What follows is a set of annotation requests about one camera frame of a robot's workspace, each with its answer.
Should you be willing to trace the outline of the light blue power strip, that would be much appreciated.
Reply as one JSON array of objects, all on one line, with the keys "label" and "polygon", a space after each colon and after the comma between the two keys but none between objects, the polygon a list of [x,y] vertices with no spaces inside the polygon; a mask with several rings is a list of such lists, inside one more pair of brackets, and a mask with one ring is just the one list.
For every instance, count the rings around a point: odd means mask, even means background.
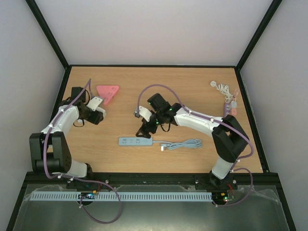
[{"label": "light blue power strip", "polygon": [[119,146],[152,146],[152,138],[143,137],[120,137],[118,140]]}]

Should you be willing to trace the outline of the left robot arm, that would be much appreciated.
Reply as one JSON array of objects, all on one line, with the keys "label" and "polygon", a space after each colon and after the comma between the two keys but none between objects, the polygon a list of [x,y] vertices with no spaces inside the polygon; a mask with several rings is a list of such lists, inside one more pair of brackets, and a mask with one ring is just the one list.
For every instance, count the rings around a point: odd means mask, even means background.
[{"label": "left robot arm", "polygon": [[101,108],[103,99],[93,96],[90,90],[73,87],[71,96],[60,102],[58,112],[39,133],[29,137],[31,164],[33,172],[44,173],[49,179],[84,178],[90,166],[74,160],[65,136],[78,120],[98,125],[106,116]]}]

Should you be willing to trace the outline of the pink triangular power strip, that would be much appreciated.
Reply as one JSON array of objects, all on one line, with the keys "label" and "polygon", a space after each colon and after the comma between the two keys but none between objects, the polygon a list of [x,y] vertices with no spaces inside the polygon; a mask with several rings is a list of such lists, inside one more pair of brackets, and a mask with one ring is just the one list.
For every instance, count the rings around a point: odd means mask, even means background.
[{"label": "pink triangular power strip", "polygon": [[113,97],[118,93],[118,85],[98,85],[96,90],[100,98],[103,99],[103,105],[107,105],[111,102]]}]

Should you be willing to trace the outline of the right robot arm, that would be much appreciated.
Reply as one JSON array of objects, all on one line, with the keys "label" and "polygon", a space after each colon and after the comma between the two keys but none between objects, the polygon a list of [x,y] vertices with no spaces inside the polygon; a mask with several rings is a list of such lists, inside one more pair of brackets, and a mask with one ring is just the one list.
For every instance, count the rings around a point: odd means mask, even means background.
[{"label": "right robot arm", "polygon": [[226,177],[239,161],[239,155],[251,144],[237,119],[232,115],[208,116],[192,111],[180,103],[170,105],[159,93],[150,97],[147,102],[152,110],[137,104],[134,112],[136,117],[142,118],[142,125],[136,136],[151,138],[163,124],[187,127],[208,135],[213,139],[218,153],[218,160],[210,171],[209,183],[217,189],[225,185]]}]

